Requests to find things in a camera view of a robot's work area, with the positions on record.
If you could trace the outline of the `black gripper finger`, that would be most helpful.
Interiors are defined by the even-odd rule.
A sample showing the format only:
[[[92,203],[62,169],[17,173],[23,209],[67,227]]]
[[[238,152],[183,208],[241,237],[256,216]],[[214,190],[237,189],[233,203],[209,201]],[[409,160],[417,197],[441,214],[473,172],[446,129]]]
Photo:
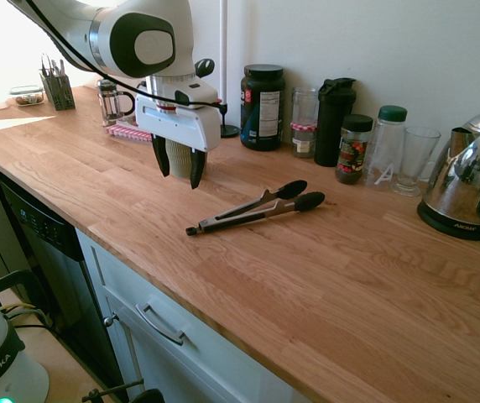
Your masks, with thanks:
[[[207,152],[198,149],[190,149],[190,186],[195,190],[201,183],[206,168]]]
[[[170,162],[167,155],[166,139],[154,133],[151,134],[154,155],[159,165],[159,169],[164,177],[170,174]]]

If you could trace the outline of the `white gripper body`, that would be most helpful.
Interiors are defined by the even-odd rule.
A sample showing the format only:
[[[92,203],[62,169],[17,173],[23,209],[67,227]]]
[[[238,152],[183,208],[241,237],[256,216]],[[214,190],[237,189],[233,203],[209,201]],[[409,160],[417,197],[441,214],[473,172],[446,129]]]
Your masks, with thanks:
[[[204,81],[164,81],[160,84],[148,81],[146,87],[156,96],[173,99],[176,94],[180,94],[183,100],[204,104],[192,104],[189,107],[178,105],[173,112],[167,112],[162,108],[161,102],[138,95],[135,116],[140,129],[204,152],[219,145],[221,118],[212,106],[218,101],[215,88]]]

